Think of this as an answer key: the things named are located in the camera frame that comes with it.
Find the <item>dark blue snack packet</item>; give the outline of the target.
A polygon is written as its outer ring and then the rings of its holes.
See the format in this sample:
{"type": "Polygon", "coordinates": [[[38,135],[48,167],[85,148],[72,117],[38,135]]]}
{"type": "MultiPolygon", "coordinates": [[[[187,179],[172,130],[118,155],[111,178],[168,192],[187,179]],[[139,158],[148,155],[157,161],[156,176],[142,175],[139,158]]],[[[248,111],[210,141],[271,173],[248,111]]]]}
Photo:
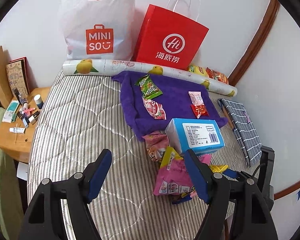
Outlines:
{"type": "Polygon", "coordinates": [[[188,201],[191,201],[191,200],[192,200],[191,192],[182,193],[182,194],[179,194],[179,195],[173,195],[172,198],[171,198],[171,203],[173,205],[178,205],[178,204],[188,202],[188,201]]]}

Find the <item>white blue jar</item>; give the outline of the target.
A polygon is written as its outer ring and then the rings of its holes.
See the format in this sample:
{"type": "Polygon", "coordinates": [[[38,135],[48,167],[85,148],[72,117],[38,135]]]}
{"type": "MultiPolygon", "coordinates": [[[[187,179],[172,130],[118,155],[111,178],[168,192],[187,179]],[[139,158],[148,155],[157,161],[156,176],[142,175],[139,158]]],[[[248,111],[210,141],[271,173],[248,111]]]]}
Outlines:
{"type": "Polygon", "coordinates": [[[35,101],[35,103],[36,103],[38,109],[42,109],[42,107],[43,107],[43,105],[44,105],[44,102],[43,102],[43,100],[42,100],[41,95],[40,95],[40,94],[37,94],[37,95],[34,96],[33,99],[34,99],[34,101],[35,101]]]}

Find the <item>brown door frame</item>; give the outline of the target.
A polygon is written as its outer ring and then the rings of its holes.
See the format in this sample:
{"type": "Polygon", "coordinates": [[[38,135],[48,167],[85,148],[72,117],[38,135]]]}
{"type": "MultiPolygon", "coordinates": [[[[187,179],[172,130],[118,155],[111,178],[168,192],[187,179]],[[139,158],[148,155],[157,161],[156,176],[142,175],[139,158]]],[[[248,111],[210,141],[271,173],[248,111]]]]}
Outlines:
{"type": "Polygon", "coordinates": [[[228,77],[230,85],[232,86],[237,85],[239,80],[249,69],[255,57],[258,55],[260,49],[262,48],[264,42],[266,41],[273,27],[279,8],[280,8],[280,3],[278,0],[269,1],[266,12],[264,13],[264,17],[255,35],[253,36],[253,39],[251,40],[249,46],[247,47],[241,59],[239,60],[238,64],[236,65],[236,67],[228,77]]]}

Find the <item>rolled lemon print paper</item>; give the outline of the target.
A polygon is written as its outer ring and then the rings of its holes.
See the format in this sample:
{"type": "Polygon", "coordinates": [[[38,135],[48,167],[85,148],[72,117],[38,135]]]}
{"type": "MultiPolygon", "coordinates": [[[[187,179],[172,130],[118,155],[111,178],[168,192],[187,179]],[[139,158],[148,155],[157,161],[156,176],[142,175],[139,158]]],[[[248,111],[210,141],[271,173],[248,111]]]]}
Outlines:
{"type": "Polygon", "coordinates": [[[132,61],[101,59],[69,60],[63,63],[64,75],[114,76],[123,71],[163,75],[203,85],[210,92],[228,97],[234,97],[237,95],[237,88],[234,86],[203,75],[195,74],[193,72],[178,70],[166,66],[132,61]]]}

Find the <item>yellow chips bag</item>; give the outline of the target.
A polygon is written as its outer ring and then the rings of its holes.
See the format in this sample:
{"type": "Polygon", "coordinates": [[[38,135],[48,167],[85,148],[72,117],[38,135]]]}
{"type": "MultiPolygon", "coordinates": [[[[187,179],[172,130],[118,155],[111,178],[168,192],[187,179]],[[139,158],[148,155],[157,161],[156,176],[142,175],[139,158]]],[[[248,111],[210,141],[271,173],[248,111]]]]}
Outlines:
{"type": "Polygon", "coordinates": [[[188,66],[187,70],[194,74],[198,74],[204,77],[209,77],[208,73],[206,72],[206,69],[200,66],[190,65],[188,66]]]}

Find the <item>pink red snack bag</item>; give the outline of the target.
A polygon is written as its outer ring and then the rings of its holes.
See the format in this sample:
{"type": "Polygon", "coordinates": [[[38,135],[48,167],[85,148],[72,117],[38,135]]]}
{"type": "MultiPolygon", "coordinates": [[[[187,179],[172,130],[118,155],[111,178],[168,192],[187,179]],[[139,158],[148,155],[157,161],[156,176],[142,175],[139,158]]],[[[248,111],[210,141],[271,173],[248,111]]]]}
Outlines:
{"type": "Polygon", "coordinates": [[[151,161],[161,162],[170,140],[164,131],[154,131],[142,137],[151,161]]]}

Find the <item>brown patterned book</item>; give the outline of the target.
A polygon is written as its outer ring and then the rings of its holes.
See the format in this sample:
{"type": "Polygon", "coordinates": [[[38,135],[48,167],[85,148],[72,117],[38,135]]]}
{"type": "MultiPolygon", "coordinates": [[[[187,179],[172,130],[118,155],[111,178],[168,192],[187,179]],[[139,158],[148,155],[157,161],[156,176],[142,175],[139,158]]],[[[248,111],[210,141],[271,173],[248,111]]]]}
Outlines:
{"type": "Polygon", "coordinates": [[[6,74],[12,94],[14,94],[14,90],[17,89],[21,95],[29,95],[30,87],[27,78],[26,57],[10,61],[6,65],[6,74]]]}

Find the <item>red snack packet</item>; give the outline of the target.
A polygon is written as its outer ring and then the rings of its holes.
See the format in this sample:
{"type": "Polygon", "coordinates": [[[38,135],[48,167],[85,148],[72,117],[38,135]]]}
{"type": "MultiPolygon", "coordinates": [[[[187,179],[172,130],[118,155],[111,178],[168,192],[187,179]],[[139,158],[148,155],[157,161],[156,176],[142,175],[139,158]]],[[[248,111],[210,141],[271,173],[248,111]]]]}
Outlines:
{"type": "Polygon", "coordinates": [[[194,113],[194,116],[199,119],[202,116],[209,116],[209,113],[204,104],[202,105],[191,105],[191,109],[194,113]]]}

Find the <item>pink white candy packet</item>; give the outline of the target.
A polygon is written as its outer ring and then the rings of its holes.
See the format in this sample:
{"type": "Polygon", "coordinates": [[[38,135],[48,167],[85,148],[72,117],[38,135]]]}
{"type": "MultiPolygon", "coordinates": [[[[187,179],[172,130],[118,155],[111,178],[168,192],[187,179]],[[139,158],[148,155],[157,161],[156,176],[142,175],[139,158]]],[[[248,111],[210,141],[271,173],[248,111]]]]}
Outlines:
{"type": "Polygon", "coordinates": [[[160,103],[151,99],[142,99],[148,114],[155,120],[166,120],[166,112],[160,103]]]}

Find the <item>green triangle snack packet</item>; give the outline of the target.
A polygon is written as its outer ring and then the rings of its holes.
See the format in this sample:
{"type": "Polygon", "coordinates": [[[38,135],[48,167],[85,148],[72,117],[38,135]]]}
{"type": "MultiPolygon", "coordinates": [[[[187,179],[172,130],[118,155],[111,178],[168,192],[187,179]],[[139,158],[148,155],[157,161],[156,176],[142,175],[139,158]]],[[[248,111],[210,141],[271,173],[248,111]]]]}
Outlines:
{"type": "Polygon", "coordinates": [[[150,75],[141,77],[135,85],[140,87],[142,97],[146,100],[156,98],[163,94],[160,88],[153,82],[150,75]]]}

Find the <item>teal white box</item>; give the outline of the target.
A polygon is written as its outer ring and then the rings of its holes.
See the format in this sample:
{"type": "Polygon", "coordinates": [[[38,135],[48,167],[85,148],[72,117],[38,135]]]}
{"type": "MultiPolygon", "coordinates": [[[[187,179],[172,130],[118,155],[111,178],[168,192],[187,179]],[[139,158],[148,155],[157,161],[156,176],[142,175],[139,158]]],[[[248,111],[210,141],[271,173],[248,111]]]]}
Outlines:
{"type": "Polygon", "coordinates": [[[2,122],[7,122],[7,123],[14,122],[18,108],[19,108],[19,101],[12,100],[2,117],[2,122]]]}

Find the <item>big pink snack bag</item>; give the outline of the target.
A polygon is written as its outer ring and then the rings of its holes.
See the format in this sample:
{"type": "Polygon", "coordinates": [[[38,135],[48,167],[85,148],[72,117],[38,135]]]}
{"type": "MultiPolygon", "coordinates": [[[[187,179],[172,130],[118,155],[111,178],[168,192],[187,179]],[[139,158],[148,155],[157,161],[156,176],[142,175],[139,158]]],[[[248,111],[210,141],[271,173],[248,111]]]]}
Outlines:
{"type": "Polygon", "coordinates": [[[153,194],[180,195],[194,190],[182,156],[171,146],[166,148],[158,170],[153,194]]]}

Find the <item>orange chips bag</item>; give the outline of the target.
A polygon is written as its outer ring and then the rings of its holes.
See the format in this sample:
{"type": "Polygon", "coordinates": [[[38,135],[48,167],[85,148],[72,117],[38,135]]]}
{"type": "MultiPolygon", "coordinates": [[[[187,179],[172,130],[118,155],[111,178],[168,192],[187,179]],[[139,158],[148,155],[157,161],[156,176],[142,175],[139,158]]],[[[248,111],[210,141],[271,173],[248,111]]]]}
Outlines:
{"type": "Polygon", "coordinates": [[[206,72],[207,72],[209,78],[217,80],[222,83],[225,83],[227,85],[229,84],[228,78],[223,73],[212,70],[208,67],[206,68],[206,72]]]}

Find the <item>red paper shopping bag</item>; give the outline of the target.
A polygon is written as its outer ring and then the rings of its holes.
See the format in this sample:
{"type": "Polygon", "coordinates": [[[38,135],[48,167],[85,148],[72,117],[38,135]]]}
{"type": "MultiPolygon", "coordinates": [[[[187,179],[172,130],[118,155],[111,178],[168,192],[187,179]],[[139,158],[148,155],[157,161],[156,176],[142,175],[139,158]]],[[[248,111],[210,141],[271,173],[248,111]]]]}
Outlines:
{"type": "Polygon", "coordinates": [[[150,4],[132,61],[186,70],[209,28],[182,14],[150,4]]]}

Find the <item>yellow snack packet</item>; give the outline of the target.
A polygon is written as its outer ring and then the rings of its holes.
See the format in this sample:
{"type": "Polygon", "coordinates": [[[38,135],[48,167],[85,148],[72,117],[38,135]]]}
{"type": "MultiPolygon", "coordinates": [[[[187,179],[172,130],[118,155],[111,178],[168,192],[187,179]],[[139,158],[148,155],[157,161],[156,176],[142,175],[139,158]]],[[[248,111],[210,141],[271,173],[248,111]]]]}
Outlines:
{"type": "Polygon", "coordinates": [[[226,171],[229,166],[228,165],[209,165],[209,168],[213,173],[223,173],[226,171]]]}

